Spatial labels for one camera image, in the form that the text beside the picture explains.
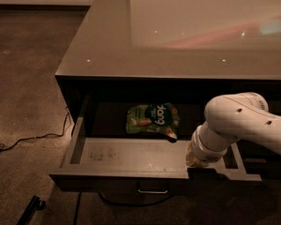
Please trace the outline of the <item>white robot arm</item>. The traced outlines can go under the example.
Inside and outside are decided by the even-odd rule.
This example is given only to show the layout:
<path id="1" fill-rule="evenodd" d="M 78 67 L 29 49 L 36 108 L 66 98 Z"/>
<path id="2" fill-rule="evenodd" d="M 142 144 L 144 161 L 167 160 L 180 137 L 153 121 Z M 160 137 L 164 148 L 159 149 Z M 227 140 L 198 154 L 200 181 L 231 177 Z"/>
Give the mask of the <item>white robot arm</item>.
<path id="1" fill-rule="evenodd" d="M 239 140 L 264 146 L 281 156 L 281 116 L 269 113 L 256 93 L 212 98 L 204 109 L 205 122 L 193 132 L 186 152 L 187 167 L 205 167 L 226 155 Z"/>

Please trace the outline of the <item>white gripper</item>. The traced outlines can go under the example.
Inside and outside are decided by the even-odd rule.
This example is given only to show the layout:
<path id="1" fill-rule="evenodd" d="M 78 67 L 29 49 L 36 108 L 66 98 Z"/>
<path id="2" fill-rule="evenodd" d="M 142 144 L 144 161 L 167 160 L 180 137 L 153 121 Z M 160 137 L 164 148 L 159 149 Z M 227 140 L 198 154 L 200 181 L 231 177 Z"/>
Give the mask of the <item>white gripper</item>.
<path id="1" fill-rule="evenodd" d="M 188 167 L 207 167 L 216 163 L 226 153 L 229 142 L 207 125 L 196 128 L 185 155 Z"/>

